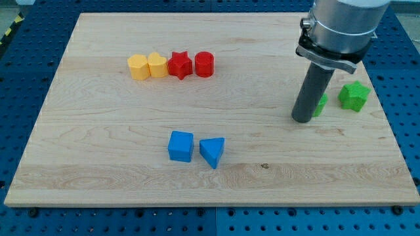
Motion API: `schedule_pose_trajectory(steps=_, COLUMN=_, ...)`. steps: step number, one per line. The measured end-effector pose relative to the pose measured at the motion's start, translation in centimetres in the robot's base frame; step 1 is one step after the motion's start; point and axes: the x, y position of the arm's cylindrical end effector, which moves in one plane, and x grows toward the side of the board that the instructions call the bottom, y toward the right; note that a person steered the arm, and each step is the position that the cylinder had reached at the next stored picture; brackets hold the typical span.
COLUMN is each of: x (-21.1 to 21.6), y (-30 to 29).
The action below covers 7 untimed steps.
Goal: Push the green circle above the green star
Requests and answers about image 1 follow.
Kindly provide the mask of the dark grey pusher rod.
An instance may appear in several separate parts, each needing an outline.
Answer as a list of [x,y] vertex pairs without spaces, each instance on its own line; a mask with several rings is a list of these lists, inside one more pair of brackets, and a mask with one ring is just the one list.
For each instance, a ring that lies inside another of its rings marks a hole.
[[331,80],[334,69],[324,69],[311,63],[291,112],[299,123],[307,123],[314,115],[318,104]]

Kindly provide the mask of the black clamp bracket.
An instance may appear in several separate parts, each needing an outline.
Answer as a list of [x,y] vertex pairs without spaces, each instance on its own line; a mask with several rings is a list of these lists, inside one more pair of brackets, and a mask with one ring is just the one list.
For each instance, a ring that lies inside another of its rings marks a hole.
[[321,36],[327,45],[322,46],[315,42],[316,38],[310,37],[310,29],[303,28],[295,53],[323,69],[340,69],[353,74],[357,64],[370,48],[372,34],[369,33],[367,37],[362,36],[362,44],[357,35],[343,35],[328,31]]

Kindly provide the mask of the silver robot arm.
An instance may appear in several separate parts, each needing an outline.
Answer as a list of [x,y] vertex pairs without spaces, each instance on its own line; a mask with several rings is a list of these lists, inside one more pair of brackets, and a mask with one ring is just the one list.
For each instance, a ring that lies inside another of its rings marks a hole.
[[314,115],[334,71],[356,71],[389,0],[315,0],[301,19],[296,55],[310,66],[291,112],[299,123]]

